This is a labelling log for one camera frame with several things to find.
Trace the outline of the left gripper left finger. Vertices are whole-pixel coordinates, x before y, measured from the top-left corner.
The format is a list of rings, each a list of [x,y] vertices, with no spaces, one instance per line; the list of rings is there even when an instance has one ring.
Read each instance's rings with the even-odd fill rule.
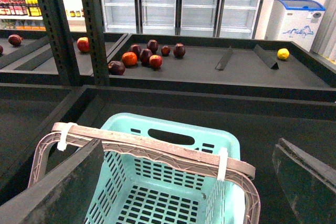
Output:
[[[93,140],[32,187],[1,206],[1,223],[83,223],[103,163]]]

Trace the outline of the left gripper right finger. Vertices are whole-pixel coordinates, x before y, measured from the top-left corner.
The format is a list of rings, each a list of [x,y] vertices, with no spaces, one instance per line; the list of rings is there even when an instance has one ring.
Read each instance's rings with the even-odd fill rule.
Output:
[[[335,223],[335,169],[284,138],[275,145],[272,163],[299,223]]]

